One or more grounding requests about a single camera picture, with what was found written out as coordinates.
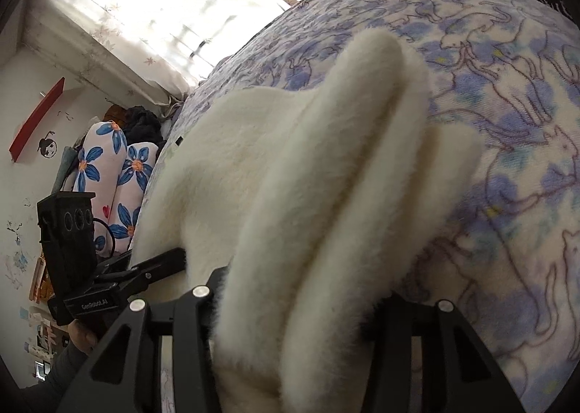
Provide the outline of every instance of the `cartoon face sticker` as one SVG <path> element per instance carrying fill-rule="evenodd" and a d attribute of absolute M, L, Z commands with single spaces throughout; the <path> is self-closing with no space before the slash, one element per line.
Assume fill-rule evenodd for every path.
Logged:
<path fill-rule="evenodd" d="M 49 135 L 54 135 L 54 132 L 48 132 L 46 136 L 38 142 L 38 150 L 45 158 L 52 158 L 56 154 L 56 142 Z"/>

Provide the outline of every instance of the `wire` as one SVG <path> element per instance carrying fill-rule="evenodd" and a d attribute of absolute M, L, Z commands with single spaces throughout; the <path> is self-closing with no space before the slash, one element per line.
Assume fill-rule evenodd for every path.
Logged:
<path fill-rule="evenodd" d="M 111 254 L 109 255 L 109 257 L 112 256 L 113 253 L 115 253 L 115 235 L 112 233 L 111 228 L 109 227 L 109 225 L 107 225 L 104 221 L 102 221 L 100 218 L 95 218 L 93 217 L 93 221 L 94 222 L 99 222 L 101 225 L 103 225 L 107 231 L 109 232 L 109 235 L 111 235 L 111 239 L 112 239 L 112 248 L 111 248 Z"/>

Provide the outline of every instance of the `hand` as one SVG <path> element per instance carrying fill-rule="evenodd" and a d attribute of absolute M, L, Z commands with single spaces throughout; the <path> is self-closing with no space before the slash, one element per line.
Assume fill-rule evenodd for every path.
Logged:
<path fill-rule="evenodd" d="M 91 354 L 91 351 L 98 342 L 95 333 L 78 320 L 74 320 L 69 324 L 69 336 L 76 348 L 86 355 Z"/>

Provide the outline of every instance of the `metal bolt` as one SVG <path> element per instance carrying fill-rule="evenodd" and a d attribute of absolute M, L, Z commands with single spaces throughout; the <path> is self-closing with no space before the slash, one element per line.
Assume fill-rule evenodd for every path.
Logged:
<path fill-rule="evenodd" d="M 437 307 L 442 312 L 446 313 L 453 312 L 453 303 L 451 303 L 449 300 L 439 300 L 439 303 L 437 303 Z"/>
<path fill-rule="evenodd" d="M 192 290 L 192 293 L 198 299 L 202 299 L 210 294 L 210 288 L 207 285 L 198 285 Z"/>
<path fill-rule="evenodd" d="M 129 304 L 129 308 L 131 309 L 132 312 L 140 312 L 145 308 L 146 305 L 147 304 L 145 303 L 145 300 L 135 299 L 133 300 L 133 302 Z"/>

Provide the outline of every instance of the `black camera device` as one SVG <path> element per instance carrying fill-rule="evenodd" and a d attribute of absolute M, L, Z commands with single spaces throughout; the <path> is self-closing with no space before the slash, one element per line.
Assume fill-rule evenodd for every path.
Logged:
<path fill-rule="evenodd" d="M 37 211 L 40 243 L 54 288 L 48 300 L 50 314 L 60 326 L 77 318 L 101 337 L 131 295 L 184 270 L 186 259 L 185 251 L 175 248 L 132 268 L 128 268 L 131 250 L 99 260 L 91 210 L 94 196 L 59 191 L 38 202 Z"/>

